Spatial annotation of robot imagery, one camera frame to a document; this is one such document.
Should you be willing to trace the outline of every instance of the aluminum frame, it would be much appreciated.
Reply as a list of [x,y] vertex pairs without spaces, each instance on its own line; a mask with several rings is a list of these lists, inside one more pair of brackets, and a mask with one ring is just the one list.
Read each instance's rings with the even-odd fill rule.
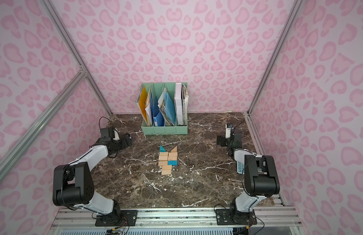
[[[248,114],[244,115],[244,118],[245,118],[245,123],[247,124],[248,130],[250,131],[250,136],[252,137],[252,141],[254,144],[254,148],[256,149],[256,152],[261,155],[266,155],[264,145],[259,137],[259,132],[258,132],[256,125],[254,124],[252,118]],[[284,200],[282,190],[279,191],[279,197],[282,201],[282,204],[285,206],[288,206],[286,200]]]
[[[138,210],[136,228],[236,228],[238,225],[217,225],[214,208],[126,208]],[[256,216],[269,227],[302,226],[293,206],[256,206]],[[60,209],[52,223],[51,230],[57,229],[97,229],[92,212],[86,209]],[[261,222],[254,227],[262,227]]]
[[86,76],[86,71],[81,69],[73,80],[65,87],[65,89],[54,99],[54,101],[52,101],[42,115],[40,115],[40,117],[38,117],[38,119],[35,120],[28,128],[27,132],[21,137],[21,139],[19,139],[15,147],[5,154],[3,160],[0,162],[0,183],[16,165],[35,139],[38,138],[38,135],[43,131]]
[[91,87],[93,88],[93,91],[95,92],[96,96],[98,97],[99,101],[103,105],[104,109],[109,113],[109,115],[112,115],[113,112],[108,105],[106,99],[104,98],[102,92],[98,88],[97,84],[95,83],[93,76],[91,75],[89,68],[86,66],[84,60],[82,59],[79,51],[77,50],[76,45],[74,44],[72,37],[66,30],[66,27],[61,20],[61,17],[57,10],[55,9],[55,6],[52,4],[51,0],[39,0],[42,4],[43,8],[47,12],[48,16],[50,17],[52,23],[56,27],[57,31],[61,35],[62,39],[64,40],[66,46],[71,51],[71,54],[73,58],[76,60],[77,64],[80,66],[81,69],[84,69],[87,73],[87,80],[89,81]]
[[250,103],[250,107],[248,109],[248,114],[252,113],[254,108],[256,107],[256,104],[261,96],[261,93],[270,77],[271,71],[273,70],[273,67],[275,63],[277,62],[277,59],[279,58],[282,48],[284,44],[287,41],[288,36],[290,35],[291,29],[294,26],[298,15],[301,12],[301,9],[303,7],[305,0],[295,0],[290,14],[288,15],[288,18],[286,20],[286,23],[284,24],[284,27],[282,29],[282,32],[279,36],[279,40],[277,41],[277,44],[275,45],[273,54],[270,57],[269,63],[266,65],[265,72],[260,80],[259,86],[257,87],[257,90],[255,92],[255,95],[253,97],[252,102]]

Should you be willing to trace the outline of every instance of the brown marble surface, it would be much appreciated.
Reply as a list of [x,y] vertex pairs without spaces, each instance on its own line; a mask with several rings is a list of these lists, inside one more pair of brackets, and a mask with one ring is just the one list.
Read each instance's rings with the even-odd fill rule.
[[[112,116],[112,125],[121,134],[130,133],[132,146],[106,157],[93,170],[95,190],[120,207],[212,207],[227,205],[240,195],[242,185],[236,162],[226,148],[216,145],[216,135],[225,134],[225,124],[239,124],[242,113],[188,114],[187,135],[144,135],[142,117]],[[237,127],[243,132],[243,147],[255,152],[245,121]],[[178,146],[178,165],[171,176],[161,176],[159,146],[171,151]],[[272,205],[272,199],[260,204]]]

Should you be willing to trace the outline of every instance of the black mounting plate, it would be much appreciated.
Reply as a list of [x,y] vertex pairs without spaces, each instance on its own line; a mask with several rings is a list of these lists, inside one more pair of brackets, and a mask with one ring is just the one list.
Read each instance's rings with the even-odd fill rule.
[[[137,210],[121,210],[121,217],[125,217],[128,221],[127,226],[135,226],[137,220]],[[125,219],[122,219],[120,223],[112,219],[112,217],[98,216],[95,221],[95,227],[120,227],[124,225]]]
[[216,211],[216,219],[217,219],[218,225],[236,225],[236,224],[248,225],[249,224],[250,226],[252,226],[254,224],[257,224],[257,219],[254,214],[254,211],[248,212],[248,213],[235,211],[233,218],[231,218],[230,209],[216,209],[215,211]]

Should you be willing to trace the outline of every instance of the pink wallpaper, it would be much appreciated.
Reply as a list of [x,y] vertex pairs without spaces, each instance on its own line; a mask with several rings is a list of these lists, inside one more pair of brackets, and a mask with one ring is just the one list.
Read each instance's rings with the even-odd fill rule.
[[0,1],[0,160],[77,70],[37,0]]
[[309,0],[252,115],[308,234],[363,234],[363,0]]
[[100,137],[99,117],[107,116],[88,86],[81,82],[0,184],[0,235],[47,233],[58,210],[52,203],[54,168],[85,153]]
[[142,82],[188,82],[189,111],[247,110],[294,0],[55,0],[115,113]]

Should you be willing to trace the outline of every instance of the blue triangular block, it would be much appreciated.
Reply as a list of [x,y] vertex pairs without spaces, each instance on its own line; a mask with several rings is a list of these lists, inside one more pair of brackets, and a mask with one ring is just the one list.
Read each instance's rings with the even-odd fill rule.
[[160,148],[159,148],[159,152],[165,152],[165,151],[166,151],[165,148],[163,148],[162,145],[161,145]]

